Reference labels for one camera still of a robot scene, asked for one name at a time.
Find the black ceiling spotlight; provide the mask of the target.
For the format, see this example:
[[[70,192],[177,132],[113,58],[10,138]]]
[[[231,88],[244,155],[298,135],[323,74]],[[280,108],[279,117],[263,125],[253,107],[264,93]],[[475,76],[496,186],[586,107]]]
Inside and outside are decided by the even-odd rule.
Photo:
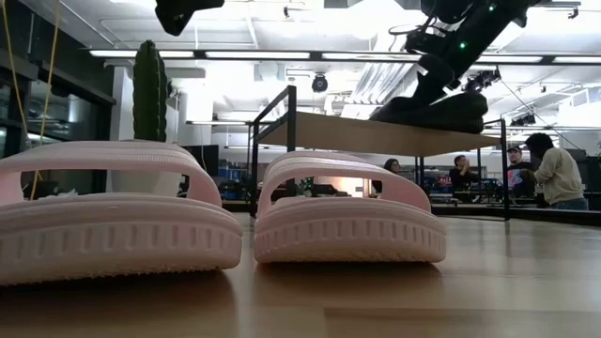
[[[477,74],[467,77],[467,81],[463,85],[462,90],[464,92],[480,93],[500,79],[501,72],[499,69],[481,70]]]

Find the pink rubber slide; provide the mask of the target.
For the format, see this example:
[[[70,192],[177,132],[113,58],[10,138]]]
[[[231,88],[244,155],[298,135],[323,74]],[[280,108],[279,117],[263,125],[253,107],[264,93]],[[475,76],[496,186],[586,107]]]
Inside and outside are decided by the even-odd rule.
[[[355,177],[382,184],[378,198],[283,197],[283,182]],[[254,223],[254,258],[280,262],[428,262],[447,255],[446,226],[412,181],[347,154],[293,151],[266,169]]]
[[[184,198],[131,192],[23,197],[24,172],[85,169],[181,174],[190,185]],[[212,178],[180,146],[66,142],[0,160],[0,285],[231,269],[239,264],[242,237]]]

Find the long ceiling light strip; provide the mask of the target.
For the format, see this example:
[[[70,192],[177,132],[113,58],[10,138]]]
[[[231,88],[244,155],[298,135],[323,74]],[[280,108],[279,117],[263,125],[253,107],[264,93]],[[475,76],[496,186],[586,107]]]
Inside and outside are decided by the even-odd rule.
[[[164,59],[174,60],[219,60],[219,61],[264,61],[289,60],[311,62],[372,62],[372,63],[416,63],[419,54],[376,53],[376,52],[321,52],[321,51],[260,51],[260,50],[163,50]],[[601,55],[587,54],[482,54],[477,65],[540,65],[540,66],[599,66]]]

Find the black aluminium table frame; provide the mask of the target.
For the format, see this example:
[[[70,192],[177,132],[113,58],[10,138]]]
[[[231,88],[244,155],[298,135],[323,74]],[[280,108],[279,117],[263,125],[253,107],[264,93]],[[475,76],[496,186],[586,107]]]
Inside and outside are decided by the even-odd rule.
[[[367,198],[301,198],[288,197],[258,210],[256,217],[269,224],[292,224],[296,222],[320,222],[326,219],[358,221],[380,219],[393,222],[422,222],[438,226],[439,216],[497,217],[502,220],[520,219],[549,223],[568,223],[601,227],[601,211],[578,211],[541,208],[502,207],[431,207],[424,210],[406,203]]]

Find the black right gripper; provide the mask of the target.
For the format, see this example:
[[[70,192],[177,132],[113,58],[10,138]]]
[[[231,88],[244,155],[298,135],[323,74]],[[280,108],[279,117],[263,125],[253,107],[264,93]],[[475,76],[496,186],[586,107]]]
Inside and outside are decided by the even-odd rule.
[[[418,73],[418,85],[409,98],[409,112],[430,112],[438,108],[438,100],[446,93],[445,88],[457,82],[455,71],[436,55],[423,55],[419,62],[424,72]]]

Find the dark computer monitor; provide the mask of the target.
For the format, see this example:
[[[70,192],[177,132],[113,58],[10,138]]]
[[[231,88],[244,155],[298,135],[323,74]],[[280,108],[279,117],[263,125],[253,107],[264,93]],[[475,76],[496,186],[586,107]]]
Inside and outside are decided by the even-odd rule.
[[[216,177],[219,171],[219,146],[185,146],[201,167],[211,176]]]

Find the green cactus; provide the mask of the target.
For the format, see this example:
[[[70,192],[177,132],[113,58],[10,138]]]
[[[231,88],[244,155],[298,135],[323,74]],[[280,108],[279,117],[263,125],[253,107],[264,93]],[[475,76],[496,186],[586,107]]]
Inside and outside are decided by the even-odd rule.
[[[136,53],[132,81],[134,138],[164,143],[169,80],[164,61],[152,40],[143,42]]]

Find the wooden shelf with black frame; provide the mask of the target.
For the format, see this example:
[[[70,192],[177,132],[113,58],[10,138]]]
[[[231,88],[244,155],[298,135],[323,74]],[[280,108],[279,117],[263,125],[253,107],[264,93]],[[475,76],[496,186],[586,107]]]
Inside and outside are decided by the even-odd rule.
[[[415,159],[415,178],[424,188],[424,159],[451,152],[481,150],[486,146],[507,149],[506,122],[495,121],[501,136],[493,138],[457,131],[440,131],[371,120],[303,113],[297,109],[297,87],[287,86],[257,117],[249,121],[247,161],[250,164],[250,215],[257,212],[259,145],[340,150],[355,153],[391,154]]]

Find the person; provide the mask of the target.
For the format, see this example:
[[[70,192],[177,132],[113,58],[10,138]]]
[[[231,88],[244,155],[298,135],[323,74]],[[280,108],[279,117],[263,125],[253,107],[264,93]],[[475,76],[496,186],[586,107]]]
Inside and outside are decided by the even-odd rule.
[[[578,165],[571,154],[555,147],[545,133],[532,134],[525,145],[541,162],[536,171],[523,169],[520,175],[543,187],[545,201],[556,209],[588,210]]]
[[[401,166],[396,159],[388,159],[384,163],[383,168],[397,176],[400,175]],[[382,182],[379,180],[372,181],[373,194],[379,194],[382,192]]]
[[[535,181],[531,178],[522,176],[524,170],[534,170],[534,166],[529,161],[522,158],[522,150],[518,146],[507,150],[509,166],[507,167],[508,186],[514,197],[534,197]]]
[[[464,155],[456,156],[454,164],[455,168],[449,171],[454,198],[466,203],[470,200],[467,190],[472,183],[479,180],[479,177],[470,171],[470,162]]]

